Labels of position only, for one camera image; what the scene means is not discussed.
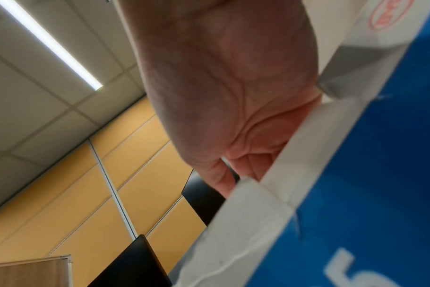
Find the yellow wall panel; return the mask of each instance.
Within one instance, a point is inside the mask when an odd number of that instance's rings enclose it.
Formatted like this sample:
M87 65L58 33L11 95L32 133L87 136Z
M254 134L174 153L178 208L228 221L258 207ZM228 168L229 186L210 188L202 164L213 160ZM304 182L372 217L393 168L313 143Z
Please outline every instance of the yellow wall panel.
M136 129L153 117L149 99L143 98L91 138L100 158L104 158Z
M50 171L0 208L0 243L71 186L95 158L87 143L58 162Z
M169 141L157 116L110 152L103 165L116 190Z
M110 196L95 165L0 245L0 262L46 257Z
M72 255L73 283L86 287L132 242L111 198L50 256Z
M147 234L179 199L191 170L169 143L120 189L138 234Z
M182 258L206 228L190 204L181 198L147 236L166 273Z

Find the red logo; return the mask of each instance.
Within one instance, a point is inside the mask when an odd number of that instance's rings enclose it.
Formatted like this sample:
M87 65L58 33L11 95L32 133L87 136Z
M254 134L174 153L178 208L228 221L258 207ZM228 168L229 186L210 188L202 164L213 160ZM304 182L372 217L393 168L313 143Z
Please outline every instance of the red logo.
M371 14L369 25L383 30L398 22L412 6L414 0L383 0Z

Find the fluorescent light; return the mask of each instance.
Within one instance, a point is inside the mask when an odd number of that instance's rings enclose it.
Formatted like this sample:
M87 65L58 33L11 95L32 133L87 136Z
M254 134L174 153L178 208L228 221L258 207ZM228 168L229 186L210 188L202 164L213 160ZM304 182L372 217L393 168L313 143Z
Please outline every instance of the fluorescent light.
M66 63L94 90L102 87L99 81L92 76L61 44L58 43L45 29L40 26L18 3L14 0L0 0L0 5L10 13L18 22L28 29L37 39L47 46L56 56Z

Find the blue surface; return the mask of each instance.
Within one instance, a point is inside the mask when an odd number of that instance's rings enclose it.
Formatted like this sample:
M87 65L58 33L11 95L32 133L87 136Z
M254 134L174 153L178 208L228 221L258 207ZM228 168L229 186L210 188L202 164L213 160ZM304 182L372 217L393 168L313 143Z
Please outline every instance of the blue surface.
M381 94L299 208L301 237L291 221L248 287L333 287L323 269L339 247L349 278L430 286L430 18Z

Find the hand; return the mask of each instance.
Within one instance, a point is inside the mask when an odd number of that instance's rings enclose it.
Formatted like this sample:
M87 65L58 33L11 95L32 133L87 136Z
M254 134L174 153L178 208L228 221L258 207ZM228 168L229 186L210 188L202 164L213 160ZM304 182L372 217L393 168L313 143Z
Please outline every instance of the hand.
M227 197L260 180L320 102L299 0L119 0L146 91L181 157Z

